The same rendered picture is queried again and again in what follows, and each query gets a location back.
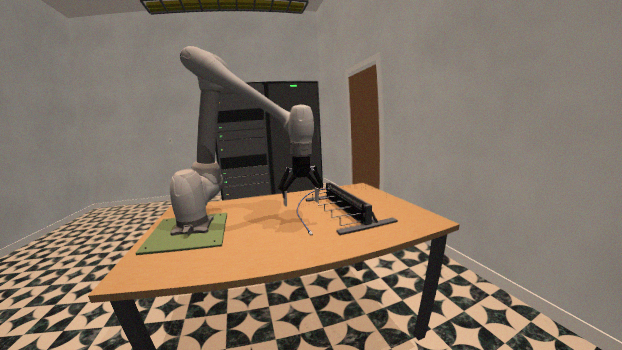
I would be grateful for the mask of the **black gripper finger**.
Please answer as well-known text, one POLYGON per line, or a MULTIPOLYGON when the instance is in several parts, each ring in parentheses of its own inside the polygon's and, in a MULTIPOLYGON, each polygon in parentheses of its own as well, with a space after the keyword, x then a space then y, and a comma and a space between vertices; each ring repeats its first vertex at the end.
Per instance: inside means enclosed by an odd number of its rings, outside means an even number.
POLYGON ((284 198, 284 206, 287 206, 287 189, 289 188, 289 186, 292 184, 292 182, 298 177, 298 175, 301 173, 301 170, 298 170, 296 175, 293 173, 290 177, 290 179, 287 181, 287 183, 285 184, 289 173, 292 171, 292 168, 285 168, 285 173, 282 177, 282 180, 278 186, 279 190, 283 191, 283 198, 284 198), (294 176, 295 175, 295 176, 294 176), (285 185, 284 185, 285 184, 285 185))
POLYGON ((304 172, 306 173, 309 180, 315 185, 315 202, 319 203, 319 189, 321 188, 321 186, 323 186, 323 182, 317 172, 317 167, 312 166, 311 170, 313 171, 318 183, 313 179, 313 177, 306 169, 304 170, 304 172))

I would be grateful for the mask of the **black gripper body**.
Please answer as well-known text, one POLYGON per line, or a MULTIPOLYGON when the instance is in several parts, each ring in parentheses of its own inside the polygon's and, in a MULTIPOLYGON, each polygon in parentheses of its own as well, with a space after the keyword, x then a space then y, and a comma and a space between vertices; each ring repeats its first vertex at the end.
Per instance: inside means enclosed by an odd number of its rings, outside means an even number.
POLYGON ((310 167, 310 156, 307 157, 292 157, 292 172, 294 174, 297 173, 298 170, 301 170, 301 173, 298 175, 298 178, 301 177, 306 177, 306 173, 304 172, 304 170, 307 170, 308 172, 310 172, 311 167, 310 167), (304 165, 304 166, 301 166, 304 165))

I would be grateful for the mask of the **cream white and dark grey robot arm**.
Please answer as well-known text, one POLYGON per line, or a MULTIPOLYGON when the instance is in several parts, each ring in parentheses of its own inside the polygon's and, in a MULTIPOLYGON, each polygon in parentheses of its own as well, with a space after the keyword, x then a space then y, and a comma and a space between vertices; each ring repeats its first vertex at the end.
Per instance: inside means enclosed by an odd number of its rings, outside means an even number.
POLYGON ((192 169, 176 172, 170 183, 171 203, 177 224, 170 232, 172 236, 207 233, 214 219, 213 216, 207 216, 206 206, 223 185, 220 166, 215 161, 215 151, 219 99, 224 87, 277 118, 287 132, 289 121, 291 155, 307 157, 312 154, 314 119, 309 106, 297 105, 292 107, 291 112, 282 109, 231 73, 227 64, 218 56, 203 51, 188 46, 180 53, 182 64, 198 77, 201 96, 197 161, 192 169), (183 229, 186 232, 182 232, 183 229))

